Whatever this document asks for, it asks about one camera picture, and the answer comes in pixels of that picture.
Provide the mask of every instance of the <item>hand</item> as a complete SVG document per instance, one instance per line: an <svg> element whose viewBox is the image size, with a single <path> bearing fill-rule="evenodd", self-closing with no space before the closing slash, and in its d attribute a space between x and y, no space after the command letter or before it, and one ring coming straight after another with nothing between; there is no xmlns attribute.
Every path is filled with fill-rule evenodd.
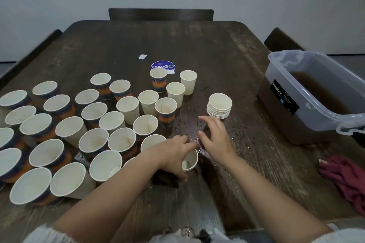
<svg viewBox="0 0 365 243"><path fill-rule="evenodd" d="M159 168L173 173L182 180L187 179L186 173L181 166L184 158L194 149L199 149L196 142L189 142L187 135L175 135L171 139L156 144L151 147L151 151L156 153L159 161Z"/></svg>
<svg viewBox="0 0 365 243"><path fill-rule="evenodd" d="M228 160L237 156L233 150L231 141L226 131L224 124L216 117L199 116L200 120L207 122L210 132L212 133L211 140L207 135L199 131L199 139L203 143L208 154L219 164L227 166Z"/></svg>

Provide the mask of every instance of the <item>dark wooden tabletop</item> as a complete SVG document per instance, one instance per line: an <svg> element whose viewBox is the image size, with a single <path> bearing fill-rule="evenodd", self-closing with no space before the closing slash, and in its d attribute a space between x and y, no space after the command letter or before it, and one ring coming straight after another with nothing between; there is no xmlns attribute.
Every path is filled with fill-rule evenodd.
<svg viewBox="0 0 365 243"><path fill-rule="evenodd" d="M239 22L80 21L71 25L32 61L0 95L16 89L31 92L43 81L59 83L72 99L92 88L89 80L107 72L112 80L127 79L134 96L152 89L150 66L159 60L176 65L167 82L180 81L182 70L198 74L193 95L184 96L168 136L191 140L205 124L211 94L230 96L233 106L224 122L240 157L315 216L330 221L358 214L316 170L319 158L344 154L365 166L365 152L350 137L331 144L290 144L280 133L256 93L268 66L267 48ZM136 200L115 236L115 242L147 241L170 226L188 226L196 233L213 227L232 234L261 227L232 177L201 149L199 163L178 189L153 185ZM76 200L56 207L15 206L10 187L0 192L0 241L20 242L37 226L60 217Z"/></svg>

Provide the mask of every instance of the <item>red cloth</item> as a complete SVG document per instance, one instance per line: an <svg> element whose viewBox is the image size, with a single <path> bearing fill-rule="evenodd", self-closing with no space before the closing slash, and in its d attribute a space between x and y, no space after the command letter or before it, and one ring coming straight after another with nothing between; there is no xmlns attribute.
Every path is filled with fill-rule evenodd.
<svg viewBox="0 0 365 243"><path fill-rule="evenodd" d="M341 155L334 155L325 161L320 160L318 171L333 181L344 198L358 213L365 216L365 171Z"/></svg>

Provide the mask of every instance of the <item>right hand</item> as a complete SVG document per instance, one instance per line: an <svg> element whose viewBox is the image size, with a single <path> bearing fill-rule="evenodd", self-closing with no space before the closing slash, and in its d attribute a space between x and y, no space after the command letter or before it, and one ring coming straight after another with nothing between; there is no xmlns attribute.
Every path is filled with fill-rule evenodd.
<svg viewBox="0 0 365 243"><path fill-rule="evenodd" d="M205 121L208 124L210 132L212 133L212 137L209 139L204 132L199 131L199 139L203 143L208 154L217 163L226 167L227 163L229 163L229 160L237 156L236 152L232 148L226 127L216 117L199 116L199 119Z"/></svg>

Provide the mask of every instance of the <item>white wall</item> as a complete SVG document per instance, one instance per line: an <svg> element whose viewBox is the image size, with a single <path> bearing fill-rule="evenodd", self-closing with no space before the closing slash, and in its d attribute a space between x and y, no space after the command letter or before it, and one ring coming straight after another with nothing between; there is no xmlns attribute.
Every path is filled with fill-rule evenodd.
<svg viewBox="0 0 365 243"><path fill-rule="evenodd" d="M213 9L264 41L280 27L306 49L365 53L365 0L0 0L0 60L25 56L54 29L108 20L110 7Z"/></svg>

